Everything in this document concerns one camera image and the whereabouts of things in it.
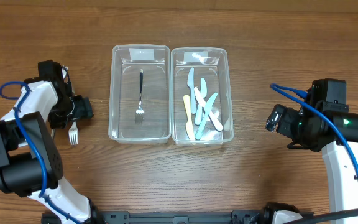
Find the white plastic fork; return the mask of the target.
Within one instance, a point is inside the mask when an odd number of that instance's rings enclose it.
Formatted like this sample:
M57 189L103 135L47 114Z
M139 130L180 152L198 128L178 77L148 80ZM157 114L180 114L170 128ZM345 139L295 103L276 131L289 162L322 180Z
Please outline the white plastic fork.
M71 128L69 129L69 141L71 145L77 145L78 144L78 128L76 125L76 122L72 123Z

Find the black handled metal fork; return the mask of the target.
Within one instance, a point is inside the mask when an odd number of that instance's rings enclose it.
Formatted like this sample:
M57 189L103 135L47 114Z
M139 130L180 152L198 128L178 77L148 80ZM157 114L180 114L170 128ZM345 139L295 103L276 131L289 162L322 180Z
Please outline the black handled metal fork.
M144 77L144 71L143 71L143 69L141 69L140 75L139 75L139 107L135 111L135 122L136 123L142 123L143 119L144 119L144 110L142 108L143 77Z

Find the teal plastic knife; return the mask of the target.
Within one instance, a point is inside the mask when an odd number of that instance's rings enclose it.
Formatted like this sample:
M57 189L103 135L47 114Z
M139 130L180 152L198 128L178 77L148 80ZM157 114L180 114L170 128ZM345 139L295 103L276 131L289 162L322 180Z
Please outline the teal plastic knife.
M206 102L205 107L203 107L203 108L204 108L204 111L205 111L205 116L204 116L203 119L201 120L201 123L200 123L200 125L199 125L199 127L198 127L198 130L197 130L196 134L195 134L195 139L196 139L196 140L200 140L200 139L202 138L202 136L203 136L203 131L204 131L204 128L205 128L205 126L206 126L206 122L207 122L207 120L208 120L208 113L211 111L211 109L212 109L212 107L213 107L213 103L214 103L214 101L215 101L217 95L218 95L217 92L213 93L213 94L209 97L208 101Z

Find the yellow plastic knife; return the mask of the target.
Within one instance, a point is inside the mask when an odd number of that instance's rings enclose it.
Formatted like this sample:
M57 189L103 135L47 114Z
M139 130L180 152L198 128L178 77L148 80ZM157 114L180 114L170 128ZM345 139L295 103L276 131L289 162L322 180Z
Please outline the yellow plastic knife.
M195 140L195 134L193 130L193 122L192 122L192 116L191 116L191 100L189 95L183 96L183 103L185 106L185 112L187 117L187 122L185 124L186 133L188 135L188 138L190 141Z

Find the light blue plastic knife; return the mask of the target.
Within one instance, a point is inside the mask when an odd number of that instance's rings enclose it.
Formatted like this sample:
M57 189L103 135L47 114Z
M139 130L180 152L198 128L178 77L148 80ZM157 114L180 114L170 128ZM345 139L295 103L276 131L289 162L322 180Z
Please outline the light blue plastic knife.
M190 103L191 103L191 114L196 114L196 99L194 92L194 71L193 67L190 68L187 78L187 86L190 89Z

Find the pale blue plastic fork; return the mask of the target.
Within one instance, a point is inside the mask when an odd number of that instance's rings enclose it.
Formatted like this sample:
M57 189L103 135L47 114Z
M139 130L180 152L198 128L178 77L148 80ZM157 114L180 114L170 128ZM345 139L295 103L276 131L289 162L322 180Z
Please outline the pale blue plastic fork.
M69 73L68 73L68 67L67 66L62 66L62 75L64 79L69 79Z

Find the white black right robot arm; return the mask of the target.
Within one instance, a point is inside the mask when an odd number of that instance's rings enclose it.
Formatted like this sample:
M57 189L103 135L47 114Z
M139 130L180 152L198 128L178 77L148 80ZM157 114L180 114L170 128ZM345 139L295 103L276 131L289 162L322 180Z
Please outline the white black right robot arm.
M265 128L291 139L288 149L322 154L329 184L330 212L308 218L280 205L266 209L261 220L267 223L358 223L358 114L349 111L346 82L319 79L306 91L276 83L270 87L298 103L300 108L276 104Z

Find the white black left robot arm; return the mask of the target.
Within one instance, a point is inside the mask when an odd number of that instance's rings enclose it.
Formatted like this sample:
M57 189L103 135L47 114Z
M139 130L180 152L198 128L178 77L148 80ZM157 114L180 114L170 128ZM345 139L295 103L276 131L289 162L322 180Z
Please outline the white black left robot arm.
M49 209L42 223L104 223L103 215L63 176L53 141L56 129L91 119L90 100L75 95L67 67L38 64L38 76L17 85L21 95L0 119L0 190L40 202Z

